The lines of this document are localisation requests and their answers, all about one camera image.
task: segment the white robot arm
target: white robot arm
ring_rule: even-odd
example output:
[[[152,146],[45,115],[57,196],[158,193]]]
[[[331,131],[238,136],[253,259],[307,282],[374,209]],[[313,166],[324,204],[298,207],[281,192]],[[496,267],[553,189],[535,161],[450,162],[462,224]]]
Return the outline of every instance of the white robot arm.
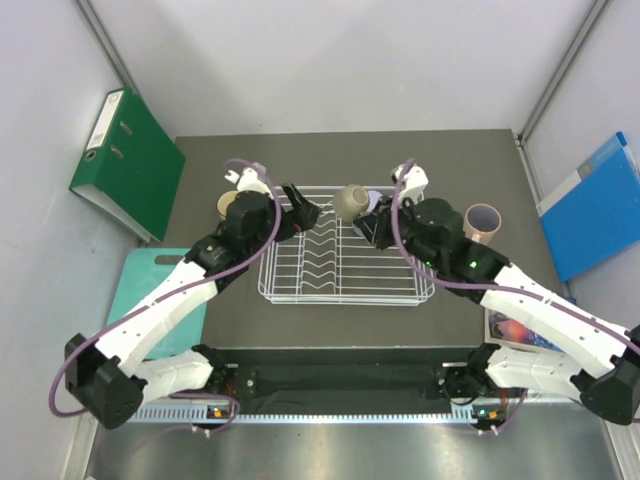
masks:
[[[483,344],[470,356],[462,381],[475,386],[478,395],[496,387],[561,394],[606,420],[631,423],[640,404],[640,327],[627,331],[590,315],[495,250],[465,238],[462,216],[445,200],[418,200],[426,176],[408,163],[392,174],[394,182],[401,182],[397,232],[408,254],[437,272],[435,283],[517,320],[564,352]],[[403,168],[408,169],[404,177]],[[376,248],[396,244],[391,207],[392,199],[383,197],[371,213],[354,221]]]
[[[393,172],[394,181],[399,173],[400,169]],[[229,206],[222,227],[197,242],[171,275],[132,310],[146,309],[103,335],[67,371],[67,390],[106,428],[124,423],[143,403],[201,389],[224,371],[216,351],[204,345],[175,357],[144,359],[189,312],[211,300],[243,272],[221,281],[203,279],[239,264],[268,236],[273,202],[257,172],[229,172],[226,178],[245,194],[238,194]],[[471,354],[462,381],[477,387],[479,394],[496,387],[561,394],[581,401],[606,420],[631,423],[640,404],[640,357],[620,339],[638,345],[640,329],[629,332],[589,315],[537,284],[498,252],[466,239],[461,215],[447,202],[433,198],[419,201],[427,183],[419,167],[413,167],[402,180],[399,223],[408,252],[431,265],[444,283],[507,287],[511,291],[451,291],[519,321],[564,352],[532,353],[483,344]],[[276,241],[313,228],[320,213],[319,207],[306,201],[292,185],[283,185],[283,189],[293,209],[283,213]],[[390,206],[391,199],[382,197],[371,213],[354,222],[376,248],[394,244]],[[265,223],[256,222],[256,218]],[[176,289],[198,281],[201,284],[175,294]],[[589,319],[590,324],[577,317]],[[81,335],[70,340],[67,355],[84,340]]]
[[[128,321],[103,334],[66,371],[67,390],[106,428],[124,423],[143,403],[201,389],[216,369],[224,370],[216,351],[205,345],[170,358],[145,358],[193,309],[215,297],[248,267],[219,280],[207,277],[254,255],[273,231],[275,202],[258,172],[245,168],[242,174],[229,171],[225,178],[238,193],[217,229],[196,242],[167,279],[131,309]],[[321,211],[292,184],[282,189],[292,208],[282,211],[275,241],[313,228]],[[84,342],[82,335],[72,338],[65,348],[67,357]]]

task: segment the metal floor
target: metal floor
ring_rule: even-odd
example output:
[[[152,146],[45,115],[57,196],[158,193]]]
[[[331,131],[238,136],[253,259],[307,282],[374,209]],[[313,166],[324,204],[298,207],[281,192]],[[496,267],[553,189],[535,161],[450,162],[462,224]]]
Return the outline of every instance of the metal floor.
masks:
[[[237,425],[207,440],[129,425],[108,433],[106,467],[94,449],[98,480],[616,480],[621,474],[604,423],[582,407],[527,405],[498,437],[469,426]]]

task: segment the wire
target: wire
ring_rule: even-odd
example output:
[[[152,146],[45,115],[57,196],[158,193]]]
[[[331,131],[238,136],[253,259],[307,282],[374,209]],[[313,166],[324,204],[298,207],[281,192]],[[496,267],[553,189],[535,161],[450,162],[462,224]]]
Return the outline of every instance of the wire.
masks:
[[[537,293],[533,293],[528,290],[515,288],[515,287],[505,287],[502,285],[496,285],[492,283],[449,282],[447,280],[442,280],[436,277],[435,275],[431,275],[428,272],[425,272],[424,270],[422,270],[420,267],[416,265],[415,260],[412,258],[411,254],[409,254],[409,252],[407,251],[406,247],[402,242],[402,237],[400,236],[400,224],[398,221],[399,198],[400,198],[400,190],[402,189],[402,182],[404,180],[404,177],[407,175],[407,173],[413,166],[413,163],[414,163],[413,159],[410,158],[406,162],[404,162],[404,164],[402,165],[402,170],[400,171],[400,174],[397,177],[396,186],[393,190],[393,200],[391,202],[391,232],[393,233],[393,239],[396,242],[398,251],[404,257],[405,261],[407,262],[409,267],[411,267],[413,272],[416,275],[422,278],[426,278],[427,280],[430,280],[434,284],[439,285],[441,287],[445,287],[445,288],[451,288],[456,290],[495,290],[499,292],[509,292],[509,293],[515,293],[518,295],[523,295],[525,297],[530,297],[538,301],[544,300],[544,297],[542,295],[538,295]],[[586,323],[590,327],[606,333],[607,335],[613,337],[614,339],[624,344],[636,355],[640,356],[640,346],[636,345],[625,336],[620,335],[619,333],[613,331],[606,325],[598,323],[594,317],[588,317],[586,315],[583,315],[557,302],[551,302],[550,305],[555,309],[560,310],[561,312],[564,312],[580,320],[581,322]]]
[[[207,438],[209,438],[211,433],[220,433],[220,432],[226,430],[227,428],[229,428],[231,426],[231,424],[236,420],[236,418],[238,418],[238,415],[240,415],[240,411],[242,409],[242,407],[240,405],[240,402],[238,400],[236,400],[235,398],[229,396],[229,395],[218,395],[218,394],[214,394],[214,393],[183,392],[183,393],[176,393],[174,395],[170,395],[170,397],[171,398],[207,399],[207,400],[226,400],[231,404],[231,406],[232,406],[231,415],[229,416],[227,421],[225,423],[223,423],[222,425],[220,425],[216,429],[205,431],[205,435],[207,436]],[[136,454],[137,452],[142,450],[144,447],[146,447],[150,443],[156,441],[158,438],[166,435],[167,433],[175,432],[177,430],[192,430],[192,431],[195,432],[197,430],[203,430],[203,429],[199,428],[199,427],[196,427],[195,425],[186,425],[186,424],[172,425],[172,426],[170,426],[168,428],[165,428],[164,430],[160,430],[159,432],[153,434],[151,437],[149,437],[146,440],[143,440],[142,442],[140,442],[138,445],[133,447],[124,456],[124,458],[120,459],[118,462],[113,462],[113,461],[111,461],[110,459],[107,458],[105,440],[104,440],[104,437],[103,437],[101,439],[101,441],[100,441],[99,446],[98,446],[99,451],[100,451],[100,460],[102,461],[102,463],[104,465],[108,466],[109,468],[116,468],[116,467],[122,465],[125,461],[127,461],[134,454]]]
[[[520,400],[518,400],[518,403],[516,403],[516,406],[513,408],[513,410],[511,411],[507,419],[504,421],[504,423],[502,423],[501,425],[498,425],[495,429],[492,428],[491,430],[479,430],[478,431],[479,435],[484,435],[486,433],[493,433],[495,435],[498,435],[499,433],[502,433],[504,429],[507,428],[511,422],[513,422],[513,419],[516,417],[516,414],[522,408],[522,405],[524,404],[524,401],[527,398],[527,393],[528,393],[528,390],[522,391],[522,395],[520,395]]]
[[[507,391],[504,388],[500,389],[500,403],[502,405],[502,410],[506,412],[509,407],[509,397],[507,396]]]
[[[189,398],[189,399],[205,399],[205,400],[226,400],[233,405],[231,409],[231,415],[225,423],[216,428],[216,433],[220,433],[231,426],[231,424],[240,415],[240,402],[229,395],[220,395],[216,393],[204,393],[204,392],[179,392],[169,395],[171,398]]]
[[[243,160],[241,158],[232,158],[230,160],[227,160],[224,165],[225,165],[225,168],[229,168],[229,166],[232,164],[239,164],[247,168],[254,168],[254,165],[252,163],[246,160]],[[183,285],[179,288],[176,288],[175,290],[172,290],[169,293],[166,293],[156,298],[154,303],[157,304],[157,303],[163,302],[168,298],[171,298],[172,296],[182,293],[186,290],[190,290],[200,285],[204,285],[205,283],[215,282],[216,280],[219,280],[221,278],[227,277],[229,275],[233,275],[234,273],[248,267],[250,264],[256,261],[266,251],[269,245],[275,240],[275,237],[278,234],[278,229],[280,228],[280,221],[282,218],[282,212],[281,212],[282,206],[280,203],[280,199],[278,198],[278,195],[276,193],[276,187],[273,184],[273,182],[267,177],[267,175],[264,172],[261,172],[260,170],[256,170],[256,171],[258,172],[258,175],[261,176],[262,180],[264,180],[265,183],[269,186],[269,190],[273,195],[273,201],[276,207],[275,208],[276,215],[275,215],[275,221],[273,224],[273,230],[271,231],[271,235],[269,235],[269,238],[264,243],[264,245],[260,247],[260,249],[255,254],[253,254],[244,262],[236,265],[235,267],[231,267],[223,272],[216,273],[211,277],[206,277],[206,278],[203,278],[202,280],[198,280],[196,282],[192,282],[187,285]],[[78,346],[78,348],[76,348],[73,352],[69,354],[69,356],[62,363],[62,366],[60,367],[60,369],[56,372],[53,378],[53,382],[51,383],[51,388],[49,389],[49,410],[51,410],[51,413],[53,413],[56,417],[68,418],[68,417],[74,417],[76,415],[80,415],[87,411],[84,408],[73,411],[73,412],[63,412],[60,409],[58,409],[58,406],[56,405],[56,391],[58,390],[58,386],[60,385],[60,381],[62,380],[62,377],[66,373],[67,369],[71,366],[71,364],[75,361],[75,359],[78,358],[78,356],[81,355],[82,352],[84,352],[87,348],[89,348],[91,345],[96,343],[100,339],[100,337],[118,328],[119,326],[123,325],[129,320],[135,318],[136,316],[140,315],[142,312],[148,310],[149,308],[150,308],[149,305],[143,305],[142,307],[132,312],[129,312],[120,320],[112,323],[108,327],[104,328],[103,330],[99,331],[95,335],[86,339],[84,342],[82,342],[82,344],[80,344],[80,346]]]

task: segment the ceramic cup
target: ceramic cup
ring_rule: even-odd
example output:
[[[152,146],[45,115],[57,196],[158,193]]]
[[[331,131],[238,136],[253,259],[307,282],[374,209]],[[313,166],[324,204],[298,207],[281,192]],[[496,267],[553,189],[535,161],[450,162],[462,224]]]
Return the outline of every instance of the ceramic cup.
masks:
[[[220,218],[222,218],[223,220],[227,216],[227,207],[229,207],[229,205],[231,205],[231,202],[233,202],[236,199],[237,194],[238,194],[237,190],[231,190],[229,192],[226,192],[220,195],[217,206],[218,206],[218,213],[220,214]]]
[[[491,205],[478,203],[464,214],[464,234],[474,242],[487,245],[502,225],[502,217]]]
[[[353,220],[369,208],[369,194],[360,185],[347,185],[333,196],[333,211],[343,222]]]

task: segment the green binder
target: green binder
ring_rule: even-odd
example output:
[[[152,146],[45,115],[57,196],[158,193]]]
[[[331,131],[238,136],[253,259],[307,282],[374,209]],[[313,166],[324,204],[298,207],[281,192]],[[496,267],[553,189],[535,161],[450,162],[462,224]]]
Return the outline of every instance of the green binder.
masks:
[[[130,88],[107,97],[69,189],[145,242],[163,240],[184,155]]]

